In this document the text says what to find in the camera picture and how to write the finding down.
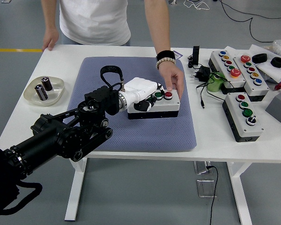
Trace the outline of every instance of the white plate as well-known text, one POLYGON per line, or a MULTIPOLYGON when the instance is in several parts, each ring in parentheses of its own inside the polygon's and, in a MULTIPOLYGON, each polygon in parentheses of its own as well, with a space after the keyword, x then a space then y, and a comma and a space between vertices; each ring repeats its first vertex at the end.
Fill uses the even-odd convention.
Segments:
POLYGON ((56 103, 58 101, 58 99, 60 98, 61 93, 65 87, 65 83, 60 78, 49 76, 53 89, 50 91, 46 91, 46 93, 48 95, 48 99, 45 101, 42 101, 39 98, 39 96, 37 95, 36 90, 34 89, 35 86, 37 86, 38 84, 42 84, 42 82, 41 82, 42 78, 43 78, 43 76, 40 76, 40 77, 34 79, 33 81, 31 81, 31 83, 25 89, 23 96, 27 101, 29 101, 33 104, 36 104, 36 105, 42 105, 42 106, 52 105, 52 104, 56 103))

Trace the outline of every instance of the table leg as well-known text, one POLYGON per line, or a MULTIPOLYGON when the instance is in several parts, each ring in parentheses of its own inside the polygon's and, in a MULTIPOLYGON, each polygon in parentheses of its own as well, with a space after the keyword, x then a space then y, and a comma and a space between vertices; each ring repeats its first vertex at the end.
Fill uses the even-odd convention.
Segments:
POLYGON ((83 158, 78 162, 73 162, 72 160, 70 160, 70 162, 75 169, 75 175, 72 183, 69 202, 67 204, 65 220, 75 221, 87 158, 83 158))
POLYGON ((251 163, 227 162, 237 210, 242 225, 252 225, 247 201, 244 196, 244 189, 240 175, 251 165, 251 163))

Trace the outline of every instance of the beaded bracelet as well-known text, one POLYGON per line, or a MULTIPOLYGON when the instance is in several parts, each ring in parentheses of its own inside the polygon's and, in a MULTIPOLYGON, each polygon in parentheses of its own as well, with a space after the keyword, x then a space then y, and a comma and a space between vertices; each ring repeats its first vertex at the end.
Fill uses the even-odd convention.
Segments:
POLYGON ((170 58, 170 57, 165 57, 165 58, 162 58, 161 60, 159 60, 157 63, 156 63, 156 69, 159 69, 159 65, 160 63, 164 62, 164 61, 170 61, 174 64, 176 64, 176 60, 170 58))

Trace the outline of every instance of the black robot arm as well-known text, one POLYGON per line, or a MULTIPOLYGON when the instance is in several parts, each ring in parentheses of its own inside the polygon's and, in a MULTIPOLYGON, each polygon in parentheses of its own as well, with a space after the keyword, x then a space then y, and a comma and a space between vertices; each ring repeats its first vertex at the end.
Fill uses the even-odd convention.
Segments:
MULTIPOLYGON (((120 68, 109 66, 108 70, 118 73, 121 78, 120 68)), ((112 136, 105 112, 115 115, 120 110, 120 89, 113 87, 108 84, 108 87, 85 94, 85 100, 76 109, 55 116, 42 114, 31 127, 31 138, 10 149, 0 150, 0 215, 16 213, 40 194, 41 184, 22 181, 38 167, 57 155, 77 162, 112 136), (74 118, 64 123, 64 119, 70 117, 74 118), (19 195, 17 186, 35 190, 17 206, 5 210, 19 195)))

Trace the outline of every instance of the person's hand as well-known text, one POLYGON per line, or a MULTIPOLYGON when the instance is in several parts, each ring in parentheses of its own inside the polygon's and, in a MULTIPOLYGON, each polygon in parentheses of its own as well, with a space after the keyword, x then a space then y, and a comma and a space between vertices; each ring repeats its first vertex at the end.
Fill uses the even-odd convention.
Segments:
POLYGON ((56 28, 46 29, 43 39, 42 51, 44 51, 47 47, 48 50, 51 51, 55 46, 55 43, 58 41, 58 38, 59 33, 56 28))
POLYGON ((173 88, 176 89, 179 99, 181 99, 184 90, 184 73, 170 61, 160 63, 158 70, 164 78, 167 90, 172 91, 173 88))

